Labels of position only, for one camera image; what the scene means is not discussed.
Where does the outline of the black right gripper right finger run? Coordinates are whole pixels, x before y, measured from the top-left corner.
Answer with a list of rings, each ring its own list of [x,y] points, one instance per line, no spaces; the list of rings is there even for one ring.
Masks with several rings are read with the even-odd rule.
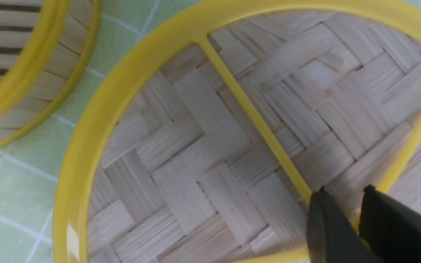
[[[421,214],[372,185],[364,189],[359,234],[386,263],[421,263]]]

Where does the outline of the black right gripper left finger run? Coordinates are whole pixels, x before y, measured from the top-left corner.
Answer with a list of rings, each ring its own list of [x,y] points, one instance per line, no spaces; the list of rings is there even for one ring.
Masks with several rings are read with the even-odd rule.
[[[306,242],[311,263],[382,263],[358,237],[334,197],[321,187],[308,208]]]

